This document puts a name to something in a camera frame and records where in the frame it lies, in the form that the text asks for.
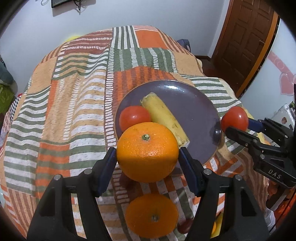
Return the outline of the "person's right hand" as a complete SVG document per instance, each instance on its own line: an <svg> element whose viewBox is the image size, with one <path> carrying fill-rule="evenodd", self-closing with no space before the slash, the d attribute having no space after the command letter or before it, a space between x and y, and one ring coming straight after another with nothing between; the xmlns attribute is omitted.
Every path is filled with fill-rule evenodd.
<svg viewBox="0 0 296 241"><path fill-rule="evenodd" d="M273 205L290 200L290 190L283 185L270 181L268 187L268 200Z"/></svg>

